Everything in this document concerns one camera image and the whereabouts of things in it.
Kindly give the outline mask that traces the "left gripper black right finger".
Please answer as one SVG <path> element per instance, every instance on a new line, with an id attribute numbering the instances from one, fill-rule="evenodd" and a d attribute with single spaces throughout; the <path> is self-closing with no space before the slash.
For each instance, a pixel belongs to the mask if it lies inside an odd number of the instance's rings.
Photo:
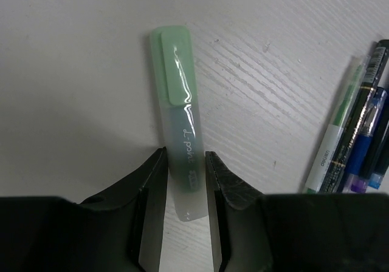
<path id="1" fill-rule="evenodd" d="M 263 194 L 205 156 L 215 271 L 387 271 L 388 196 Z"/>

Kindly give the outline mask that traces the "green cap clear marker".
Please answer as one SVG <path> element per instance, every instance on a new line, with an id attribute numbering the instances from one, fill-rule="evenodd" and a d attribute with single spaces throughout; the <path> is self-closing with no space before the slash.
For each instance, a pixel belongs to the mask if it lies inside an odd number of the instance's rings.
<path id="1" fill-rule="evenodd" d="M 208 213 L 190 32 L 182 25 L 158 27 L 150 44 L 174 207 L 178 218 L 189 222 Z"/>

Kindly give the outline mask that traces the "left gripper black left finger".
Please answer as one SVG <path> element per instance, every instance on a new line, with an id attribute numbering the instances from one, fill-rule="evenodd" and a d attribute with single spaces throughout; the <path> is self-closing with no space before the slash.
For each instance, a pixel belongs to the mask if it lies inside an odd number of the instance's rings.
<path id="1" fill-rule="evenodd" d="M 1 270 L 158 271 L 167 179 L 167 151 L 160 148 L 81 203 L 2 197 Z"/>

